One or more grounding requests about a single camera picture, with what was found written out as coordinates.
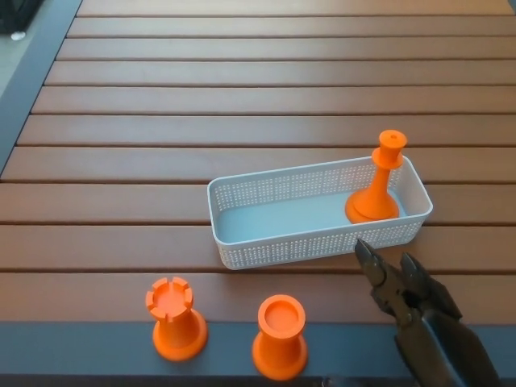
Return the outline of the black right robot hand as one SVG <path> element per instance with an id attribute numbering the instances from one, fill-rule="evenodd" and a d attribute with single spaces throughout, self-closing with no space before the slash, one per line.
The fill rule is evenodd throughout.
<path id="1" fill-rule="evenodd" d="M 399 267 L 358 239 L 356 258 L 379 309 L 395 318 L 396 347 L 421 386 L 499 386 L 501 379 L 479 337 L 447 288 L 405 252 Z"/>

